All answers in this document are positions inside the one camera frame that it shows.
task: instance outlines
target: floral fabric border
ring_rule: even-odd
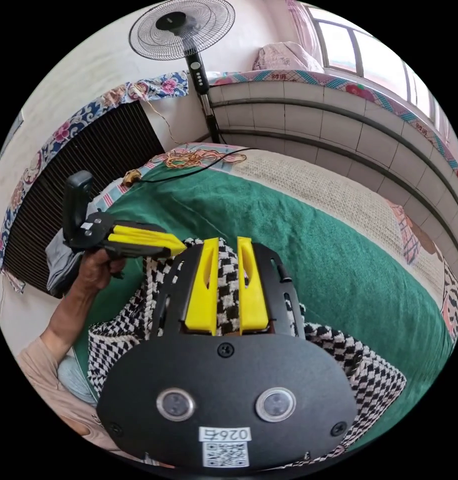
[[[371,88],[359,85],[350,80],[339,78],[326,73],[317,73],[305,70],[254,70],[246,72],[222,72],[219,78],[211,78],[209,83],[212,86],[237,84],[244,82],[299,82],[311,85],[320,85],[330,89],[341,90],[353,95],[357,95],[369,102],[388,110],[397,115],[403,121],[409,123],[420,135],[423,135],[445,158],[452,170],[458,177],[458,163],[451,154],[449,148],[436,135],[430,126],[420,120],[415,114],[407,110],[403,105],[392,98]]]
[[[24,197],[47,164],[55,157],[61,148],[81,130],[118,106],[138,100],[142,102],[153,102],[164,98],[184,97],[187,94],[188,80],[185,71],[167,73],[148,80],[142,79],[137,82],[127,82],[104,93],[81,108],[47,140],[44,146],[35,154],[29,167],[26,168],[22,174],[5,212],[0,231],[0,272],[5,274],[16,291],[21,293],[24,284],[4,270],[5,247],[9,238],[10,229]]]

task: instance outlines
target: person's arm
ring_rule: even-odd
[[[85,289],[77,280],[55,309],[49,325],[40,336],[59,364],[84,327],[97,292]]]
[[[109,285],[112,274],[120,272],[124,265],[123,259],[111,261],[103,249],[84,255],[77,279],[40,336],[57,364],[77,340],[97,294]]]

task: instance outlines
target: black cable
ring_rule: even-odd
[[[218,158],[216,161],[213,161],[212,163],[210,163],[209,165],[206,165],[205,167],[199,169],[199,170],[194,170],[194,171],[190,171],[188,173],[184,173],[183,175],[177,175],[177,176],[170,176],[170,177],[167,177],[167,178],[160,178],[159,180],[139,180],[139,182],[137,183],[148,183],[148,184],[158,184],[160,182],[169,182],[170,180],[177,180],[177,179],[183,179],[185,177],[189,177],[191,175],[195,175],[197,173],[200,173],[200,172],[203,172],[204,170],[207,170],[211,167],[213,167],[215,164],[219,163],[221,160],[224,160],[226,157],[228,157],[229,155],[233,155],[233,154],[237,154],[239,152],[244,152],[245,150],[257,150],[257,148],[253,148],[253,147],[248,147],[248,148],[240,148],[239,150],[234,150],[234,151],[230,151],[228,153],[225,153],[221,158]]]
[[[225,138],[222,136],[222,133],[220,132],[219,124],[217,124],[217,130],[219,131],[219,136],[221,137],[222,141],[227,145]]]

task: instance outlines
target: white tiled wall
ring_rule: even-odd
[[[458,178],[440,153],[411,125],[392,113],[339,90],[298,82],[249,82],[212,88],[213,102],[238,98],[291,99],[326,104],[364,115],[402,135],[422,152],[450,182],[458,196]],[[450,226],[458,241],[458,205],[436,173],[412,150],[384,132],[358,120],[316,108],[316,105],[254,103],[215,109],[219,125],[226,129],[279,132],[337,146],[373,161],[404,180],[422,195]],[[442,225],[416,198],[381,173],[348,157],[295,141],[231,135],[226,141],[285,153],[351,178],[403,205],[407,214],[437,243],[449,264],[458,265],[458,252]]]

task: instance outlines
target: bed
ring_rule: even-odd
[[[144,179],[179,175],[165,166],[168,155],[198,151],[207,163],[240,148],[188,143],[152,158],[141,172]],[[348,332],[407,379],[402,395],[353,448],[361,446],[400,421],[444,367],[458,335],[458,298],[447,285],[457,281],[400,206],[303,160],[255,149],[240,154],[174,182],[127,189],[116,181],[94,203],[119,219],[160,224],[181,239],[222,237],[234,247],[237,236],[246,236],[277,251],[307,321]],[[128,261],[124,273],[96,299],[74,346],[84,373],[88,329],[125,306],[141,283],[141,261]]]

